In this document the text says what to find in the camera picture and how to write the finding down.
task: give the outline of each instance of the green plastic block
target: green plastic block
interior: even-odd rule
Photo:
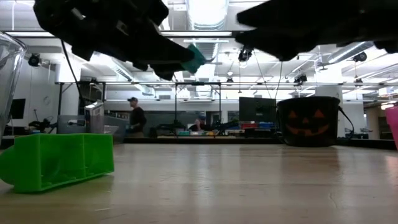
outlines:
[[[41,192],[114,171],[108,134],[34,134],[0,154],[0,179],[15,192]]]

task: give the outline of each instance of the pink object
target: pink object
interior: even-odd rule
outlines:
[[[386,109],[387,124],[392,131],[392,137],[398,150],[398,106]]]

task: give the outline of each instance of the computer monitor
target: computer monitor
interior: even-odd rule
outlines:
[[[104,104],[96,102],[85,106],[86,132],[104,134]]]
[[[239,120],[275,123],[276,100],[239,97]]]
[[[24,119],[26,99],[12,100],[10,117],[12,119]]]

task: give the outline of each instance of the table surface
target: table surface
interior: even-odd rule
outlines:
[[[158,136],[163,139],[236,139],[235,136]]]
[[[398,222],[398,152],[283,145],[115,146],[116,171],[45,194],[0,181],[0,223]]]

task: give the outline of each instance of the person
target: person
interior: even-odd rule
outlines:
[[[206,124],[206,116],[200,115],[195,124],[189,127],[191,131],[212,131],[210,125]]]
[[[128,129],[128,137],[129,138],[143,138],[144,133],[142,130],[147,122],[145,118],[144,110],[138,106],[138,99],[132,97],[128,99],[130,102],[130,106],[132,108],[130,114],[130,127]]]

